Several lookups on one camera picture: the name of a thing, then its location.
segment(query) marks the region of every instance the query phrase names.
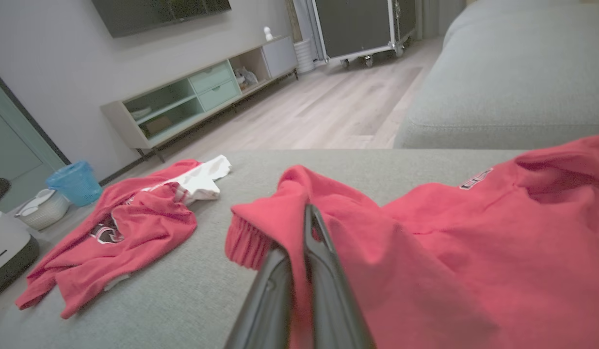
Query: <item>laminate floor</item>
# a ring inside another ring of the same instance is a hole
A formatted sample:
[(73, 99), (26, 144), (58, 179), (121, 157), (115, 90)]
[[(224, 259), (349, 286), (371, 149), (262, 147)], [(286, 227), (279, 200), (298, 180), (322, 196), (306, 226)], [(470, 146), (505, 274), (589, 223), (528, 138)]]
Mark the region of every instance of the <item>laminate floor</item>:
[[(374, 66), (337, 62), (286, 78), (209, 119), (162, 149), (166, 164), (179, 159), (207, 160), (234, 150), (392, 148), (406, 109), (441, 53), (443, 39), (415, 42), (403, 58), (377, 55)], [(156, 157), (124, 173), (146, 176), (164, 167)], [(59, 223), (35, 236), (41, 254), (88, 216), (93, 207), (71, 208)], [(23, 276), (0, 294), (0, 320), (26, 287)]]

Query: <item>green door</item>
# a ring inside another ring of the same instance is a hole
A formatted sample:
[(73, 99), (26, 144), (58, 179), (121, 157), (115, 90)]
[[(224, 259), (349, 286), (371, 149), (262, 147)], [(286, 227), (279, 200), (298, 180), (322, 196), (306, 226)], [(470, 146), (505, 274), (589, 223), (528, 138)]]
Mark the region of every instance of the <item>green door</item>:
[(46, 188), (45, 179), (64, 166), (0, 88), (0, 177), (11, 190), (0, 201), (8, 212)]

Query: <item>bowl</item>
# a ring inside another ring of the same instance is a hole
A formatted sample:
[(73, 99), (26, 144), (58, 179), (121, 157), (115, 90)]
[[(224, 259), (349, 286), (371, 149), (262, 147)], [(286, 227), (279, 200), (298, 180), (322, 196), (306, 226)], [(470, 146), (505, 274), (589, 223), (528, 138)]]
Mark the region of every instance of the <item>bowl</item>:
[(139, 120), (143, 117), (145, 117), (146, 115), (149, 115), (149, 113), (153, 111), (153, 108), (151, 107), (146, 107), (144, 109), (140, 109), (138, 111), (132, 111), (131, 116), (135, 119), (135, 120)]

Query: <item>printed logo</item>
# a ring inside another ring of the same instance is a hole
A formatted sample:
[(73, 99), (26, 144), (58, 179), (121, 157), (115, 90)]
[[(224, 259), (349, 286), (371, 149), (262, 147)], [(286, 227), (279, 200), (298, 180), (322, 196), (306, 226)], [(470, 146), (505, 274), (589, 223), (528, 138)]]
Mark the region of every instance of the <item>printed logo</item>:
[(477, 174), (476, 176), (472, 177), (469, 181), (467, 181), (467, 182), (463, 183), (461, 186), (459, 186), (459, 188), (461, 188), (462, 190), (472, 189), (472, 187), (475, 186), (476, 183), (485, 179), (487, 177), (488, 173), (492, 172), (492, 170), (493, 170), (493, 168), (490, 168), (485, 172)]
[(102, 223), (97, 224), (89, 233), (99, 243), (119, 243), (125, 240), (125, 236), (118, 231), (115, 221), (108, 217)]

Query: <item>door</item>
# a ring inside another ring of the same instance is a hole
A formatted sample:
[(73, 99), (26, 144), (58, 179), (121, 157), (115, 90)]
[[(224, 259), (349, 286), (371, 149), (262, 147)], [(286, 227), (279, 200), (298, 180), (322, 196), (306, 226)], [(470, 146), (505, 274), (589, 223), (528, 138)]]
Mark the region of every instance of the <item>door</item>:
[(0, 177), (11, 189), (0, 201), (8, 212), (46, 188), (45, 179), (64, 162), (0, 88)]
[(314, 0), (330, 58), (387, 46), (390, 42), (388, 0)]
[(267, 63), (269, 77), (272, 79), (297, 66), (297, 55), (291, 37), (265, 44), (262, 47), (262, 53)]

